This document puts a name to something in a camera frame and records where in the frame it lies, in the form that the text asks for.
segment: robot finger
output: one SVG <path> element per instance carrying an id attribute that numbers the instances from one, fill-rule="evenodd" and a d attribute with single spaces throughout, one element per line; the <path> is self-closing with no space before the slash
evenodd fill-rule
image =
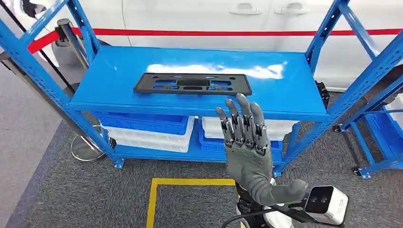
<path id="1" fill-rule="evenodd" d="M 255 149 L 258 154 L 264 156 L 268 148 L 269 138 L 267 136 L 263 112 L 257 103 L 251 103 L 250 110 L 252 111 L 253 119 L 255 121 L 255 132 L 253 133 Z"/>
<path id="2" fill-rule="evenodd" d="M 235 103 L 231 99 L 225 99 L 225 104 L 230 110 L 232 128 L 234 130 L 234 135 L 235 135 L 235 143 L 239 147 L 241 147 L 245 140 L 244 132 L 243 132 L 243 119 L 240 117 L 240 115 L 238 113 L 238 109 L 235 106 Z"/>
<path id="3" fill-rule="evenodd" d="M 245 137 L 245 145 L 253 149 L 255 147 L 253 133 L 255 131 L 255 122 L 253 121 L 253 115 L 250 111 L 249 102 L 246 99 L 245 95 L 237 94 L 237 101 L 240 104 L 240 108 L 242 111 L 242 122 L 243 122 L 243 130 Z"/>
<path id="4" fill-rule="evenodd" d="M 228 120 L 227 115 L 225 114 L 225 112 L 222 108 L 216 107 L 215 111 L 221 121 L 221 129 L 222 129 L 222 133 L 224 133 L 225 145 L 228 147 L 232 147 L 232 144 L 234 143 L 234 131 L 232 129 L 232 125 L 231 125 L 230 121 Z"/>

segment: white car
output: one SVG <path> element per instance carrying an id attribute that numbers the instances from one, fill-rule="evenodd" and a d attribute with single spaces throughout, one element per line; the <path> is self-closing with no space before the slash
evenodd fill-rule
<path id="1" fill-rule="evenodd" d="M 9 2 L 16 17 L 29 28 L 55 0 Z M 316 31 L 333 0 L 81 0 L 93 28 L 175 31 Z M 403 1 L 351 0 L 350 7 L 366 29 L 403 28 Z M 69 18 L 64 7 L 40 36 L 54 30 L 57 20 Z M 351 30 L 343 17 L 334 30 Z M 116 46 L 261 49 L 305 51 L 307 36 L 98 36 Z M 382 50 L 396 33 L 372 36 Z M 45 52 L 56 61 L 50 45 Z M 319 58 L 315 79 L 329 90 L 345 90 L 370 58 L 356 36 L 330 36 Z"/>

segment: yellow floor marking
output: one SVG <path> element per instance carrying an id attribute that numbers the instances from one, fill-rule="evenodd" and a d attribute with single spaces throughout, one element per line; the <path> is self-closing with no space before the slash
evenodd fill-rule
<path id="1" fill-rule="evenodd" d="M 157 201 L 157 187 L 159 184 L 234 186 L 235 181 L 233 179 L 153 178 L 150 187 L 150 198 L 148 200 L 146 228 L 154 228 L 155 203 Z"/>

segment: car door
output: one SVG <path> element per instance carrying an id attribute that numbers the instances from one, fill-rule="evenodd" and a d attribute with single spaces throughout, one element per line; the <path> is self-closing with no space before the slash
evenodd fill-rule
<path id="1" fill-rule="evenodd" d="M 266 30 L 315 31 L 332 0 L 275 0 Z M 398 0 L 351 0 L 350 8 L 366 29 L 403 27 L 403 2 Z M 352 30 L 343 16 L 333 30 Z M 381 51 L 395 35 L 372 36 Z M 305 51 L 313 36 L 286 36 L 272 39 L 274 49 Z M 345 90 L 371 62 L 358 38 L 330 36 L 320 53 L 315 79 L 333 90 Z"/>
<path id="2" fill-rule="evenodd" d="M 272 0 L 123 0 L 127 29 L 262 31 Z M 131 36 L 132 46 L 271 49 L 264 37 Z"/>

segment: car door handle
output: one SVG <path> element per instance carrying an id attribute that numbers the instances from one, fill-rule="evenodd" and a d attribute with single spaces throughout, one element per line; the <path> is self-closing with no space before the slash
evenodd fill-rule
<path id="1" fill-rule="evenodd" d="M 254 7 L 249 2 L 239 3 L 235 8 L 231 9 L 229 13 L 236 15 L 259 15 L 262 13 L 260 9 Z"/>
<path id="2" fill-rule="evenodd" d="M 278 7 L 274 9 L 274 13 L 277 14 L 305 14 L 308 13 L 309 9 L 306 8 L 301 2 L 290 2 L 285 7 Z"/>

